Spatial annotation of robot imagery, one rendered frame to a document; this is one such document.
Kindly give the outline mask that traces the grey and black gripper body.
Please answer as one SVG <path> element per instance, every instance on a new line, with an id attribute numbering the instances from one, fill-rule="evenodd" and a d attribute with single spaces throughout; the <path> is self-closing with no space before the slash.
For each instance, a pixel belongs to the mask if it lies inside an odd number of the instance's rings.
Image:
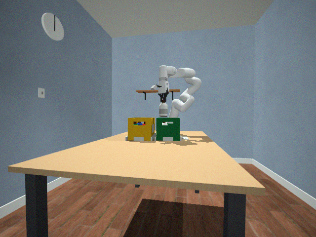
<path id="1" fill-rule="evenodd" d="M 158 85 L 161 86 L 161 87 L 158 88 L 158 93 L 159 94 L 166 93 L 167 89 L 168 89 L 168 92 L 169 92 L 169 83 L 168 83 L 168 81 L 161 80 L 161 81 L 159 81 Z"/>

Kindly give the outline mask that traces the green plastic bottle crate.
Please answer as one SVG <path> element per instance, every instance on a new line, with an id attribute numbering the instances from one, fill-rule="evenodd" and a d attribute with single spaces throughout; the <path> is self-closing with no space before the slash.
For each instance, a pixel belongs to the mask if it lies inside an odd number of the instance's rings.
<path id="1" fill-rule="evenodd" d="M 173 122 L 162 125 L 162 122 Z M 157 118 L 156 140 L 163 141 L 163 137 L 173 137 L 180 141 L 180 118 Z"/>

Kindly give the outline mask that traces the yellow crate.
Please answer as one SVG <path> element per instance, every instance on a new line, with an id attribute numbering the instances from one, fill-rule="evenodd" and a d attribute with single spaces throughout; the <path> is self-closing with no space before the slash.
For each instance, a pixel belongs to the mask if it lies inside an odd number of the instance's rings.
<path id="1" fill-rule="evenodd" d="M 145 125 L 134 125 L 146 122 Z M 144 137 L 144 141 L 150 141 L 155 133 L 155 118 L 128 118 L 128 140 L 134 140 L 134 137 Z"/>

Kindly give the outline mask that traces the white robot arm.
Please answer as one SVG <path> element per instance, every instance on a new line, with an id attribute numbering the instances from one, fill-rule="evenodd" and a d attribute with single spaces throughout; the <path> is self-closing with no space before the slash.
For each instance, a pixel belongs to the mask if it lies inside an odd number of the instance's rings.
<path id="1" fill-rule="evenodd" d="M 196 72 L 190 68 L 180 68 L 175 67 L 160 66 L 159 67 L 159 81 L 168 81 L 168 78 L 184 78 L 186 83 L 193 86 L 188 87 L 181 95 L 179 99 L 174 99 L 171 105 L 171 111 L 169 118 L 177 118 L 180 112 L 185 112 L 193 103 L 194 97 L 192 96 L 201 86 L 201 80 L 194 77 Z"/>

